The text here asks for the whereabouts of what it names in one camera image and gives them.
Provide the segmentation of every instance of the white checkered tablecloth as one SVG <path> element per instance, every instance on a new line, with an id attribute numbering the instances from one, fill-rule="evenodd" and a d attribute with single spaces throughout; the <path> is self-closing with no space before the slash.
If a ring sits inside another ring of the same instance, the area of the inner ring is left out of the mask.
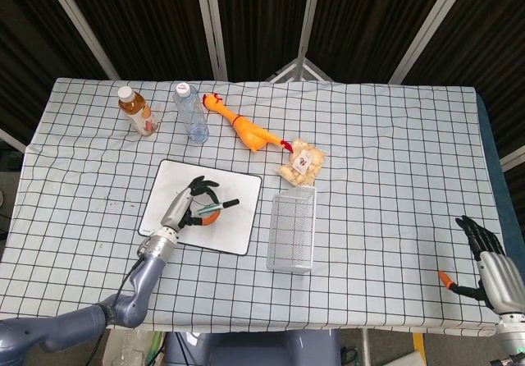
<path id="1" fill-rule="evenodd" d="M 266 269 L 272 196 L 290 188 L 276 169 L 288 154 L 275 146 L 250 153 L 212 112 L 208 142 L 188 144 L 171 82 L 129 83 L 161 122 L 140 137 L 117 105 L 125 83 L 55 84 L 25 154 L 0 264 L 2 318 L 53 316 L 114 293 L 136 260 L 158 164 L 171 159 L 259 175 L 262 192 L 247 255 L 177 245 L 144 328 L 493 332 L 494 314 L 437 277 L 439 268 L 477 284 L 455 217 L 466 213 L 500 237 L 473 89 L 193 83 L 276 135 L 326 152 L 315 182 L 313 270 L 294 275 Z"/>

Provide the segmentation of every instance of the rubber chicken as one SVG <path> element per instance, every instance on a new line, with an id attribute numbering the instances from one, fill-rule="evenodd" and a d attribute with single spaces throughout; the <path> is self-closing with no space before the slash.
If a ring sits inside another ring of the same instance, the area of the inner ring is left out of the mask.
<path id="1" fill-rule="evenodd" d="M 224 106 L 222 98 L 218 94 L 204 95 L 203 104 L 208 110 L 212 110 L 222 114 L 232 125 L 237 132 L 237 135 L 243 143 L 254 153 L 260 148 L 264 147 L 266 143 L 272 143 L 291 153 L 294 152 L 290 143 L 279 139 L 277 136 L 264 130 L 260 126 L 256 126 L 240 114 L 233 113 L 230 109 Z"/>

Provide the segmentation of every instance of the small whiteboard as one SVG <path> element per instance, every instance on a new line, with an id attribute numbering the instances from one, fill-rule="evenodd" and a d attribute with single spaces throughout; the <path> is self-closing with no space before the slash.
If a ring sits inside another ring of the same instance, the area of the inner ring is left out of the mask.
<path id="1" fill-rule="evenodd" d="M 197 176 L 205 176 L 205 180 L 219 183 L 218 187 L 213 188 L 219 202 L 238 199 L 240 204 L 221 210 L 219 218 L 209 226 L 186 226 L 179 233 L 179 242 L 232 254 L 246 254 L 261 189 L 259 176 L 182 162 L 162 161 L 140 223 L 139 234 L 149 236 L 159 229 L 171 201 Z M 191 205 L 193 215 L 211 203 L 207 195 L 195 197 Z"/>

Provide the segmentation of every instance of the robotic arm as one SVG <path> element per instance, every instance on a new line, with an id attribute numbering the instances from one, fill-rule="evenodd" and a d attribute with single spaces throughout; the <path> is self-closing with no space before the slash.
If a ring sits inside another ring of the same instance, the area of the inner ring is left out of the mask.
<path id="1" fill-rule="evenodd" d="M 494 360 L 492 366 L 525 364 L 525 286 L 516 265 L 507 257 L 494 233 L 470 217 L 456 218 L 468 238 L 468 244 L 481 276 L 479 288 L 458 286 L 444 272 L 439 272 L 443 285 L 455 294 L 485 302 L 500 316 L 496 335 L 508 359 Z"/>
<path id="2" fill-rule="evenodd" d="M 99 304 L 56 317 L 0 321 L 0 366 L 22 365 L 29 349 L 37 343 L 47 352 L 55 352 L 97 338 L 107 325 L 140 325 L 148 312 L 153 288 L 179 240 L 178 232 L 189 225 L 209 225 L 219 217 L 220 207 L 215 211 L 211 209 L 209 217 L 192 217 L 190 210 L 194 196 L 200 194 L 209 195 L 214 205 L 219 206 L 217 196 L 210 188 L 217 186 L 217 183 L 205 181 L 204 176 L 200 176 L 176 196 L 161 220 L 162 228 L 147 237 L 137 251 L 139 259 L 129 275 L 134 289 L 132 296 L 120 295 L 119 290 Z M 224 203 L 221 207 L 238 202 Z"/>

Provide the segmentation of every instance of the wire basket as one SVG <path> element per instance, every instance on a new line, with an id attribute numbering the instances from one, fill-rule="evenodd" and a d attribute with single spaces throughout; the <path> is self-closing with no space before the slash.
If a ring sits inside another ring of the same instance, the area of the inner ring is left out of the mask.
<path id="1" fill-rule="evenodd" d="M 313 265 L 315 187 L 296 187 L 273 197 L 267 268 L 306 273 Z"/>

